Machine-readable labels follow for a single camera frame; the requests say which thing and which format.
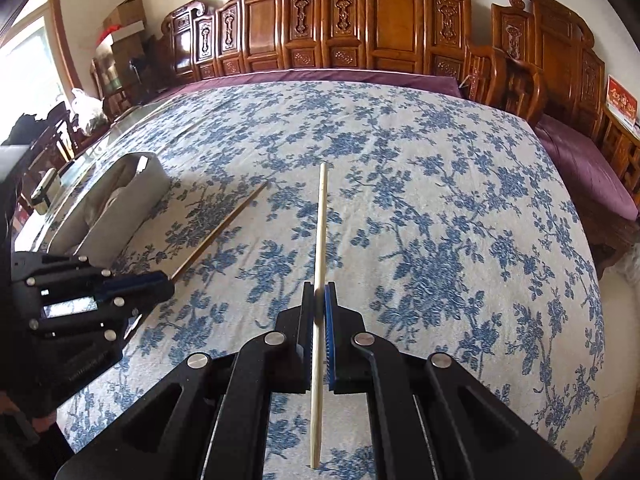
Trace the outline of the metal rectangular tray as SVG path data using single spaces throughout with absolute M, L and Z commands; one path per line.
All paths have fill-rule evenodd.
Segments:
M 82 192 L 50 241 L 48 252 L 84 256 L 108 268 L 170 187 L 170 177 L 151 152 L 117 159 Z

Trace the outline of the dark wooden dining chair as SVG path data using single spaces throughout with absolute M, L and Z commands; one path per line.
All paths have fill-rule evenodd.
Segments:
M 70 110 L 64 102 L 52 107 L 44 119 L 35 115 L 23 114 L 17 119 L 9 136 L 1 142 L 2 146 L 27 146 L 28 165 L 22 177 L 22 190 L 18 201 L 28 211 L 34 206 L 30 198 L 44 174 L 51 168 L 63 174 L 74 161 L 73 148 L 69 148 L 63 139 L 66 133 L 73 142 L 76 125 L 70 119 Z

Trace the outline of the blue floral tablecloth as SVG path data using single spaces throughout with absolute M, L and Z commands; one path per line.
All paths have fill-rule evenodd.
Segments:
M 442 94 L 335 81 L 177 96 L 94 155 L 82 191 L 134 152 L 170 187 L 117 257 L 172 272 L 238 218 L 140 327 L 122 360 L 58 412 L 75 450 L 190 353 L 235 352 L 314 274 L 329 167 L 326 275 L 367 329 L 453 356 L 575 466 L 597 435 L 604 323 L 567 189 L 520 118 Z

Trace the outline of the cardboard box stack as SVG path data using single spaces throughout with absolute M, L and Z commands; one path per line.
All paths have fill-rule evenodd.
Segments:
M 148 68 L 143 0 L 124 0 L 103 21 L 92 59 L 92 76 L 101 99 L 142 84 Z

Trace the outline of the red card box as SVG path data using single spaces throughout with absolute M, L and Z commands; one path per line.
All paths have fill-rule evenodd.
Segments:
M 628 128 L 634 128 L 638 113 L 638 101 L 611 75 L 608 75 L 606 82 L 605 103 L 620 122 Z

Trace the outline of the carved wooden sofa bench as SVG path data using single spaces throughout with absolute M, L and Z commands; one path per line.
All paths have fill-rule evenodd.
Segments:
M 168 84 L 272 70 L 382 70 L 448 77 L 474 102 L 536 125 L 542 71 L 471 41 L 471 0 L 193 0 L 154 44 Z

